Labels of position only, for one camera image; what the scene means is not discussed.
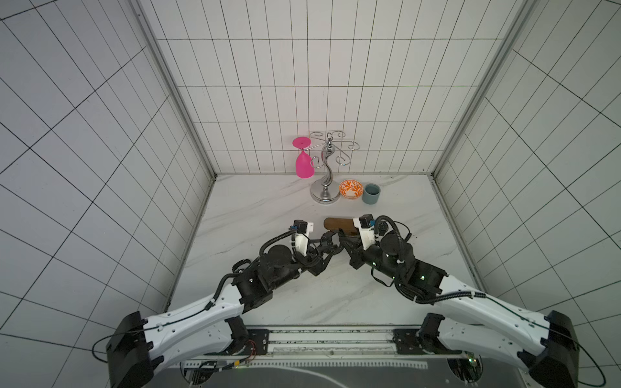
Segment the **brown wooden watch stand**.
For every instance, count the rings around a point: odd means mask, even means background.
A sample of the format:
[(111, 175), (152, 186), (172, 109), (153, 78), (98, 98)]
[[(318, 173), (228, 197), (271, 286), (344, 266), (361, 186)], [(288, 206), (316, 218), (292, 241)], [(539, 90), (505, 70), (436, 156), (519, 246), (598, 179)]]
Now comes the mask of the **brown wooden watch stand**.
[(359, 230), (352, 218), (325, 218), (323, 226), (327, 231), (343, 231), (347, 236), (358, 236)]

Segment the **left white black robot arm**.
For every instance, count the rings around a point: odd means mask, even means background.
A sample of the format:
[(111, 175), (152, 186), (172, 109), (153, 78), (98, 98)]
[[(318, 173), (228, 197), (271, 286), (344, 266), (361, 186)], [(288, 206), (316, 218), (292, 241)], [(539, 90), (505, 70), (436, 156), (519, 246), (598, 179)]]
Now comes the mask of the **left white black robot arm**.
[(342, 248), (331, 231), (309, 239), (290, 228), (270, 239), (254, 260), (241, 260), (207, 297), (161, 315), (126, 315), (105, 343), (112, 387), (143, 387), (170, 365), (204, 355), (239, 352), (249, 334), (243, 314), (273, 297), (275, 289), (305, 272), (326, 269)]

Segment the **black wrist watch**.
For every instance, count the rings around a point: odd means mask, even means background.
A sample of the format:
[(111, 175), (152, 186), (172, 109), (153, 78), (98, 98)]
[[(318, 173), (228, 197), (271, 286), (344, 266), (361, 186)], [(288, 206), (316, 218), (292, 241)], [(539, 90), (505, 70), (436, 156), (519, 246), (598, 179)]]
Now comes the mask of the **black wrist watch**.
[(252, 261), (249, 259), (240, 260), (233, 265), (233, 267), (231, 268), (231, 272), (236, 274), (242, 273), (251, 264)]
[(340, 254), (343, 250), (344, 250), (344, 246), (343, 246), (342, 242), (340, 240), (338, 240), (337, 242), (331, 242), (328, 245), (328, 248), (326, 250), (326, 254), (328, 256), (334, 256), (334, 255)]

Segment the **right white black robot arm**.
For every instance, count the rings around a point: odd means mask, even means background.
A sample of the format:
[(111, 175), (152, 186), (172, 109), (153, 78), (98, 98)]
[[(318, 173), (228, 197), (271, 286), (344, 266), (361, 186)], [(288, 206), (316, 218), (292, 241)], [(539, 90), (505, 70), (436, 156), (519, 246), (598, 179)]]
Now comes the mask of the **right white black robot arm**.
[(433, 307), (417, 333), (425, 352), (470, 352), (525, 370), (543, 387), (578, 385), (580, 347), (569, 316), (505, 304), (416, 259), (395, 232), (381, 242), (341, 232), (339, 241), (352, 267), (368, 264), (372, 272), (389, 276), (401, 296)]

